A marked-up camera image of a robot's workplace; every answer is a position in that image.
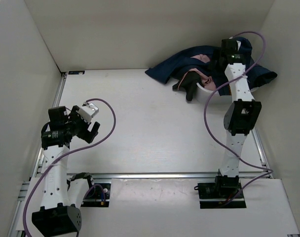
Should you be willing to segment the navy blue denim trousers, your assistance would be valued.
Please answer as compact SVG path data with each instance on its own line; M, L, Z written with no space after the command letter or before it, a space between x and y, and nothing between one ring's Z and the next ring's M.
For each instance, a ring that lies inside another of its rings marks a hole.
M252 45L249 40L244 37L236 37L235 39L241 42L239 53L243 54L245 57L246 69L248 69L254 63L251 56L253 49ZM225 73L210 71L208 69L209 62L205 64L191 57L198 54L204 54L211 60L214 49L218 48L219 47L203 45L184 49L158 65L147 69L145 73L150 78L166 84L170 78L181 80L187 70L198 66L199 69L206 70L210 73L217 89L222 84L228 82ZM254 89L270 83L272 80L277 78L277 73L257 64L247 73L247 77L249 88Z

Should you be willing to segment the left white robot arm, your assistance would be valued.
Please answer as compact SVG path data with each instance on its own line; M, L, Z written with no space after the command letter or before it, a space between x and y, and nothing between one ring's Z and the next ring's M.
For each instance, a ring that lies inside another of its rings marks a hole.
M75 136L88 144L93 142L100 124L95 122L91 130L88 128L98 111L93 103L73 106L70 112L65 106L48 110L49 123L41 131L47 173L40 210L32 213L32 223L45 237L79 233L81 229L82 200L93 196L96 186L89 173L67 177L67 152Z

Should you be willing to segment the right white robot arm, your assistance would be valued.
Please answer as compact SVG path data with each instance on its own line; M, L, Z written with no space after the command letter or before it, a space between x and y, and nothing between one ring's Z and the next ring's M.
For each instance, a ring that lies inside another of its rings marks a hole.
M232 104L224 116L224 159L215 182L205 189L207 198L212 199L228 198L239 190L239 158L262 108L261 102L255 101L250 92L246 60L239 53L240 45L234 39L224 39L221 49L216 53L216 70L223 71L229 81Z

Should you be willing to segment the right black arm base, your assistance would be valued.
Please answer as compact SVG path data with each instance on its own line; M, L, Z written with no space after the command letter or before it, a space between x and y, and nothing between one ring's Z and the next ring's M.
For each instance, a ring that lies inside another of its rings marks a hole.
M241 192L237 197L233 198L241 189L238 185L236 191L220 192L216 190L214 182L198 183L194 190L198 192L200 209L242 209L246 208L244 194Z

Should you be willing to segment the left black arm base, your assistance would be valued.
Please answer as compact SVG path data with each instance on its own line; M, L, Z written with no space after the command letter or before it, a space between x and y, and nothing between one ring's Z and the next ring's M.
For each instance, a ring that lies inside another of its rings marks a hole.
M79 173L70 178L70 204L80 207L109 207L111 183L96 183L90 173Z

